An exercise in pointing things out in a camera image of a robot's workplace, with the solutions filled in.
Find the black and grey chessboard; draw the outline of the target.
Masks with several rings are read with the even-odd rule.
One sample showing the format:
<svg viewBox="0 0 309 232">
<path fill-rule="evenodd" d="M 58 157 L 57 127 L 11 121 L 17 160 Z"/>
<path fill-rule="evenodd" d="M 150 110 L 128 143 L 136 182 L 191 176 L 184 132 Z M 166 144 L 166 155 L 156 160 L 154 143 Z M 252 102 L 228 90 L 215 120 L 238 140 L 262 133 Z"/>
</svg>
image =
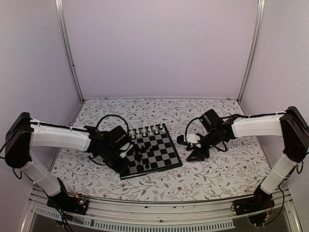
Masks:
<svg viewBox="0 0 309 232">
<path fill-rule="evenodd" d="M 183 165 L 166 124 L 156 124 L 129 130 L 133 147 L 127 151 L 127 168 L 120 179 L 129 179 L 162 172 Z"/>
</svg>

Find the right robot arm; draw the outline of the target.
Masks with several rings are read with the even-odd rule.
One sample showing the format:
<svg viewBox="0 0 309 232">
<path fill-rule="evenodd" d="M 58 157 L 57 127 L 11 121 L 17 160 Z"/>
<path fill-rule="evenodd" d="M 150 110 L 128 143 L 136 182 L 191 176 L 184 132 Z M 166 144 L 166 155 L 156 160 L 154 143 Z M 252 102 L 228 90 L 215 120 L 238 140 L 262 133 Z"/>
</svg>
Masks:
<svg viewBox="0 0 309 232">
<path fill-rule="evenodd" d="M 257 137 L 271 171 L 254 191 L 250 207 L 261 210 L 279 185 L 286 180 L 309 154 L 309 126 L 295 106 L 275 113 L 219 116 L 213 109 L 196 117 L 206 135 L 189 134 L 185 129 L 182 141 L 193 147 L 188 162 L 204 160 L 210 149 L 219 143 L 245 137 Z"/>
</svg>

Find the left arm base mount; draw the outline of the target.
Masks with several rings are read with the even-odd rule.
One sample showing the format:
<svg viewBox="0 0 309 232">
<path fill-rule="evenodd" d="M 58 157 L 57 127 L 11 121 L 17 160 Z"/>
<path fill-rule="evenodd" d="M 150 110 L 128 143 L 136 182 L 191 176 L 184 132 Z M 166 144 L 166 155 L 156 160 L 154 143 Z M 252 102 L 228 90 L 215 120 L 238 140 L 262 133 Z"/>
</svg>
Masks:
<svg viewBox="0 0 309 232">
<path fill-rule="evenodd" d="M 86 215 L 89 198 L 82 194 L 70 196 L 66 192 L 60 192 L 55 196 L 49 196 L 47 206 L 79 215 Z"/>
</svg>

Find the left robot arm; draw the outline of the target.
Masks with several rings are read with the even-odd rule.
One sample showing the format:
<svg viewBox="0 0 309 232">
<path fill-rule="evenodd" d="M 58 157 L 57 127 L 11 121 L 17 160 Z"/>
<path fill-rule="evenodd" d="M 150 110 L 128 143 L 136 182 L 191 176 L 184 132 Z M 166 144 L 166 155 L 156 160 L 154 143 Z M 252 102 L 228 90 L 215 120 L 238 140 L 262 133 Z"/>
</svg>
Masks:
<svg viewBox="0 0 309 232">
<path fill-rule="evenodd" d="M 72 205 L 70 196 L 60 181 L 42 165 L 31 152 L 32 147 L 69 148 L 101 157 L 104 164 L 121 174 L 127 167 L 126 153 L 133 147 L 128 130 L 117 126 L 111 131 L 100 131 L 98 127 L 75 128 L 41 122 L 22 112 L 6 133 L 1 151 L 5 152 L 5 163 L 26 174 L 42 188 L 62 210 Z"/>
</svg>

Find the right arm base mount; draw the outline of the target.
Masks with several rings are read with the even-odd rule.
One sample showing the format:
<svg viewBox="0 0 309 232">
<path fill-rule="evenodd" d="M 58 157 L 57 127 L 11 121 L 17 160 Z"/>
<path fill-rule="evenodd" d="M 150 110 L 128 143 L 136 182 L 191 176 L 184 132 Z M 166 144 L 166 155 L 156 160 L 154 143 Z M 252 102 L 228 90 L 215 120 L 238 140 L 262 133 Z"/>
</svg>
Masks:
<svg viewBox="0 0 309 232">
<path fill-rule="evenodd" d="M 247 215 L 248 221 L 255 227 L 265 226 L 273 213 L 275 203 L 272 195 L 264 199 L 262 196 L 252 196 L 233 201 L 230 209 L 237 216 Z"/>
</svg>

